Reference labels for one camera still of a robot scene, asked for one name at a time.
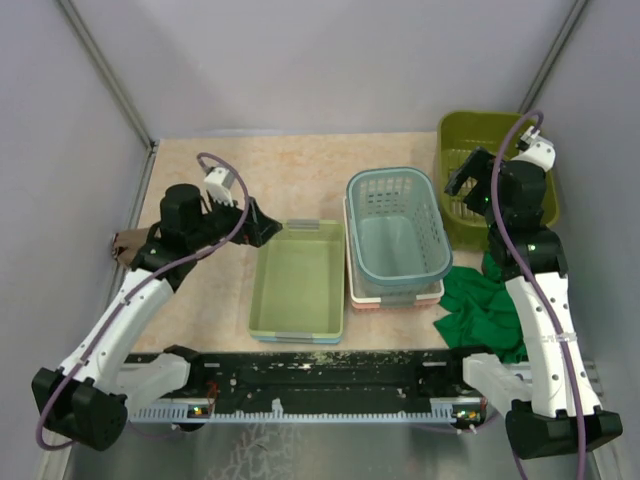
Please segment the light green plastic bin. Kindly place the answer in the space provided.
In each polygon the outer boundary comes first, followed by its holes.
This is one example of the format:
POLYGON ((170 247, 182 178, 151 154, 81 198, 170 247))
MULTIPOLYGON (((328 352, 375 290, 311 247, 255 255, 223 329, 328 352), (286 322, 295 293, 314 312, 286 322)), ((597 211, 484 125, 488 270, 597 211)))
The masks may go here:
POLYGON ((341 334, 345 310, 344 225, 289 220, 259 249, 248 332, 341 334))

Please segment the teal perforated basket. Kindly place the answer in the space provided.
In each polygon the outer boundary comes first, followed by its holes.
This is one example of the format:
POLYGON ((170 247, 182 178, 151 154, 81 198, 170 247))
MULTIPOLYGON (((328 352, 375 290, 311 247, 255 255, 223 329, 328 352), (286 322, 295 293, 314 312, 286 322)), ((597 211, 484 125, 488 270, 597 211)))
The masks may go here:
POLYGON ((362 171, 346 187, 356 264, 367 282, 395 288, 440 281, 453 252, 430 178, 412 167, 362 171))

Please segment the light blue plastic bin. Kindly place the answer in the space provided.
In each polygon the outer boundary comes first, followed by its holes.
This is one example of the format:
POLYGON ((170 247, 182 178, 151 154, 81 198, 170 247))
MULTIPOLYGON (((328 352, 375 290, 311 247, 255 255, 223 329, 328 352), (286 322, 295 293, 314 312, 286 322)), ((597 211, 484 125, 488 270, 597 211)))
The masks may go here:
POLYGON ((250 336, 258 341, 267 343, 295 343, 335 345, 342 340, 341 334, 317 334, 304 332, 258 332, 250 336))

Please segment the white perforated bin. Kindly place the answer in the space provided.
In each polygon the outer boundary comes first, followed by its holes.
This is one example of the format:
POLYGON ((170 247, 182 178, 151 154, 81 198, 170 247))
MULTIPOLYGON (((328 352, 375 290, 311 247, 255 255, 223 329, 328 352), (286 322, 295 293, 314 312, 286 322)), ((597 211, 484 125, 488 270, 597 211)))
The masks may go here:
POLYGON ((363 287, 362 276, 359 273, 355 262, 354 247, 352 246, 353 241, 351 238, 349 227, 349 214, 346 198, 343 198, 343 217, 346 233, 347 270, 349 276, 349 291, 351 302, 354 301, 357 303, 377 303, 381 302, 383 299, 408 300, 409 302, 435 298, 439 298, 441 300, 445 293, 444 283, 442 280, 427 285, 426 289, 421 294, 391 294, 383 296, 369 296, 368 294, 366 294, 363 287))

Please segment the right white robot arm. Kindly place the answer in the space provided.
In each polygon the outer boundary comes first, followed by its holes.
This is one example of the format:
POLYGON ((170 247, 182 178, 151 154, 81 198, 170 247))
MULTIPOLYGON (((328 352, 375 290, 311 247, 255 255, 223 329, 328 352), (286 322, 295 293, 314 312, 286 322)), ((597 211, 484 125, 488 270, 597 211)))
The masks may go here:
POLYGON ((542 223, 554 159, 540 143, 505 162, 478 147, 445 187, 454 196, 467 180, 475 182, 464 202, 486 220, 490 255, 515 306, 531 374, 525 382, 496 355, 472 348, 447 370, 447 384, 461 396, 481 393, 504 417, 511 448, 523 460, 585 454, 623 432, 619 414, 602 408, 585 372, 562 244, 542 223))

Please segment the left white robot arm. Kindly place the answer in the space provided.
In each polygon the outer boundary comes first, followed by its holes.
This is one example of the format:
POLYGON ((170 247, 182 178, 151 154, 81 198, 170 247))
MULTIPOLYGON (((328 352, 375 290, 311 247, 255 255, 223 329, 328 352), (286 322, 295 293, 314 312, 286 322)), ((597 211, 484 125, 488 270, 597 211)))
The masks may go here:
POLYGON ((168 393, 194 397, 208 384, 200 355, 173 345, 151 364, 125 374, 132 346, 160 308, 177 292, 197 263, 225 244, 260 248, 282 229, 256 200, 243 207, 201 194, 192 184, 169 187, 160 219, 136 253, 120 292, 81 344, 58 368, 41 368, 31 384, 40 417, 36 442, 51 451, 45 431, 66 437, 63 448, 80 443, 110 448, 132 414, 168 393))

